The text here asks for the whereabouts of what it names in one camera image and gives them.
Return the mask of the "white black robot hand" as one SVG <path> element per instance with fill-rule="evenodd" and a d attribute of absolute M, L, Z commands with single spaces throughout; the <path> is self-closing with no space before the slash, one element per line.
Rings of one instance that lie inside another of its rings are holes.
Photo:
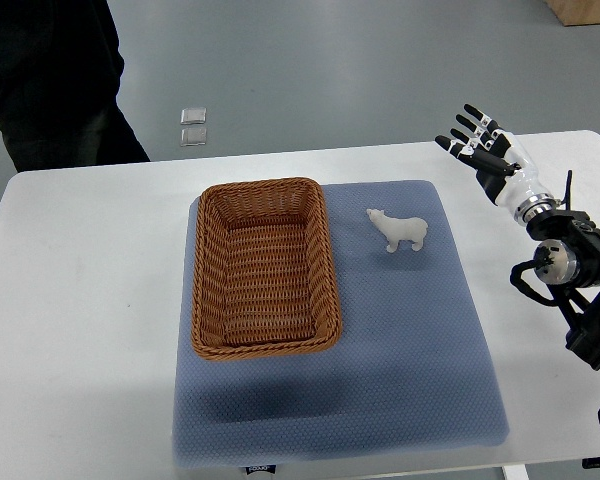
<path fill-rule="evenodd" d="M 466 104 L 448 136 L 435 143 L 464 165 L 472 168 L 487 198 L 509 211 L 514 220 L 527 224 L 533 216 L 560 205 L 539 181 L 539 171 L 518 138 L 495 119 Z"/>

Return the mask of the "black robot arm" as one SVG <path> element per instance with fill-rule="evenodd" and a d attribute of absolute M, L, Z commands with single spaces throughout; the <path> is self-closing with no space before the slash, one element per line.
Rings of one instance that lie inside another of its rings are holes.
<path fill-rule="evenodd" d="M 556 307 L 569 326 L 566 348 L 600 370 L 600 229 L 571 208 L 572 174 L 565 195 L 534 200 L 524 210 L 529 236 L 539 242 L 533 257 L 511 269 L 510 283 L 531 300 Z"/>

